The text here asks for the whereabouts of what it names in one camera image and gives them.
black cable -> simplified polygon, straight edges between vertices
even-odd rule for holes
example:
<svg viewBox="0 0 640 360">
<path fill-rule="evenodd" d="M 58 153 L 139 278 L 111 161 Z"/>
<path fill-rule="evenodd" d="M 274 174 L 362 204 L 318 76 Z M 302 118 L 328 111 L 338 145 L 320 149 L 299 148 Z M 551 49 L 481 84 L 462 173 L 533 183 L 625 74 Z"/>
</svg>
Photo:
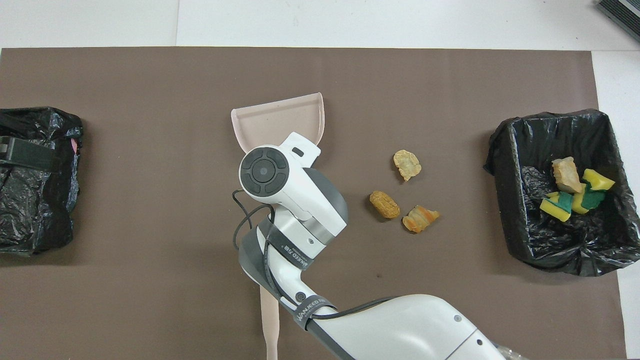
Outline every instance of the black cable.
<svg viewBox="0 0 640 360">
<path fill-rule="evenodd" d="M 244 213 L 244 215 L 247 217 L 249 216 L 249 213 L 247 212 L 244 205 L 242 205 L 240 200 L 236 198 L 236 194 L 241 192 L 244 192 L 244 189 L 235 190 L 234 192 L 231 193 L 231 197 L 234 198 L 234 201 L 236 202 L 236 204 L 238 204 L 238 206 L 242 209 L 242 212 Z M 253 229 L 253 224 L 251 223 L 251 219 L 249 219 L 249 229 Z"/>
<path fill-rule="evenodd" d="M 269 256 L 267 255 L 268 252 L 269 252 L 269 240 L 265 239 L 264 240 L 264 251 L 262 252 L 263 253 L 263 255 L 262 255 L 262 264 L 264 265 L 264 274 L 267 277 L 267 282 L 269 283 L 269 286 L 271 287 L 271 289 L 273 289 L 273 291 L 278 293 L 277 299 L 280 300 L 280 297 L 282 297 L 282 293 L 280 292 L 280 290 L 276 286 L 275 281 L 273 281 L 273 274 L 271 273 L 271 269 L 269 268 Z"/>
<path fill-rule="evenodd" d="M 236 242 L 236 238 L 238 235 L 238 232 L 240 231 L 240 228 L 242 227 L 242 225 L 244 225 L 245 222 L 247 222 L 247 220 L 249 220 L 251 218 L 251 216 L 253 216 L 253 214 L 255 214 L 256 212 L 258 212 L 258 210 L 260 209 L 264 209 L 264 208 L 269 208 L 271 210 L 271 218 L 269 219 L 271 221 L 271 223 L 273 223 L 273 219 L 276 217 L 276 212 L 273 209 L 273 206 L 271 204 L 262 204 L 260 206 L 257 206 L 255 209 L 253 209 L 250 213 L 248 213 L 243 219 L 242 221 L 240 221 L 240 224 L 238 224 L 238 227 L 236 227 L 236 231 L 234 231 L 234 247 L 236 248 L 236 250 L 239 250 L 239 247 L 237 245 Z"/>
<path fill-rule="evenodd" d="M 391 299 L 395 299 L 395 296 L 391 296 L 391 297 L 383 297 L 382 299 L 377 299 L 377 300 L 373 300 L 370 301 L 366 304 L 362 304 L 356 307 L 352 307 L 351 309 L 345 310 L 345 311 L 341 311 L 339 313 L 335 313 L 335 314 L 330 314 L 330 315 L 311 315 L 312 319 L 316 319 L 316 320 L 329 320 L 329 319 L 335 319 L 335 318 L 339 318 L 341 316 L 345 316 L 345 315 L 349 315 L 349 314 L 354 314 L 357 313 L 359 311 L 365 310 L 365 309 L 369 309 L 372 306 L 375 305 L 379 305 L 382 304 L 385 301 L 389 301 Z"/>
</svg>

black plastic bag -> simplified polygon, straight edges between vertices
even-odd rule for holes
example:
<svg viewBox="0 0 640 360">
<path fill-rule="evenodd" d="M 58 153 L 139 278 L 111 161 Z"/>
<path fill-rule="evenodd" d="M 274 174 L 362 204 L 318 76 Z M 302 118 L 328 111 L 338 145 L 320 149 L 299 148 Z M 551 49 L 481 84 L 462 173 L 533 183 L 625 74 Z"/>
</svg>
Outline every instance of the black plastic bag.
<svg viewBox="0 0 640 360">
<path fill-rule="evenodd" d="M 616 184 L 585 215 L 569 220 L 540 211 L 557 191 L 551 161 L 573 156 Z M 599 276 L 640 258 L 640 220 L 609 117 L 597 110 L 540 113 L 503 121 L 490 138 L 485 170 L 495 176 L 509 253 L 548 272 Z"/>
<path fill-rule="evenodd" d="M 55 108 L 0 110 L 0 252 L 71 242 L 82 134 L 79 117 Z"/>
</svg>

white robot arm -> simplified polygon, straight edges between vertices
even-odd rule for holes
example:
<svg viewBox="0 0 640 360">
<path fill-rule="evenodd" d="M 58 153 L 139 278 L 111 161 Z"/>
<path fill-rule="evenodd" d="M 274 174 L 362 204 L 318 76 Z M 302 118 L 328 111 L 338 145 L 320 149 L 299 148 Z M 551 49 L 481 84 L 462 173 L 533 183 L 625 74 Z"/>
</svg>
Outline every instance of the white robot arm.
<svg viewBox="0 0 640 360">
<path fill-rule="evenodd" d="M 242 240 L 244 272 L 339 359 L 505 359 L 440 298 L 385 298 L 339 313 L 302 282 L 301 272 L 348 222 L 342 195 L 311 168 L 319 154 L 312 142 L 291 133 L 282 145 L 257 147 L 243 158 L 243 189 L 255 200 L 275 205 L 275 215 Z M 515 355 L 510 358 L 523 359 Z"/>
</svg>

bread piece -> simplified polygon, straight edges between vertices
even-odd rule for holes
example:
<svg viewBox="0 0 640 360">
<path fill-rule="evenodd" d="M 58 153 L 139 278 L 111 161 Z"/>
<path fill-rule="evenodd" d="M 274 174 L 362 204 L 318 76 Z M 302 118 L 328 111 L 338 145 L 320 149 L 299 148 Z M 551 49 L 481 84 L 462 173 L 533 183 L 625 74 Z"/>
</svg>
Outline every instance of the bread piece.
<svg viewBox="0 0 640 360">
<path fill-rule="evenodd" d="M 418 158 L 407 150 L 400 150 L 394 154 L 394 164 L 396 164 L 398 170 L 400 170 L 400 175 L 402 175 L 405 181 L 409 181 L 409 179 L 419 174 L 422 170 Z"/>
<path fill-rule="evenodd" d="M 578 170 L 575 168 L 573 157 L 569 156 L 564 159 L 556 159 L 551 161 L 554 170 L 556 184 L 562 192 L 579 193 L 582 191 Z"/>
<path fill-rule="evenodd" d="M 400 207 L 391 199 L 391 196 L 381 191 L 374 191 L 369 196 L 369 201 L 385 218 L 396 218 L 400 215 Z"/>
<path fill-rule="evenodd" d="M 415 208 L 409 211 L 409 215 L 402 218 L 402 223 L 410 231 L 419 233 L 431 225 L 438 217 L 440 217 L 439 212 L 427 210 L 420 205 L 416 205 Z"/>
</svg>

black strap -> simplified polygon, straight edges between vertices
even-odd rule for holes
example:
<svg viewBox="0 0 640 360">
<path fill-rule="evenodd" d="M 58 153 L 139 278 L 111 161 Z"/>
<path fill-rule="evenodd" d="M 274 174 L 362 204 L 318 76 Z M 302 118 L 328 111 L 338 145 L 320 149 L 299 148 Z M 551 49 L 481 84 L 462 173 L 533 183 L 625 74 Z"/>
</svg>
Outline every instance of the black strap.
<svg viewBox="0 0 640 360">
<path fill-rule="evenodd" d="M 54 150 L 11 136 L 0 136 L 0 165 L 16 165 L 41 171 L 56 168 Z"/>
<path fill-rule="evenodd" d="M 319 308 L 329 306 L 335 309 L 329 300 L 320 295 L 311 295 L 302 301 L 293 313 L 293 320 L 305 331 L 307 330 L 307 322 Z"/>
<path fill-rule="evenodd" d="M 258 228 L 262 231 L 262 235 L 267 239 L 269 244 L 276 249 L 280 255 L 284 256 L 290 263 L 300 270 L 306 270 L 314 260 L 308 257 L 300 250 L 288 237 L 283 234 L 278 227 L 274 226 L 270 221 L 262 221 Z"/>
</svg>

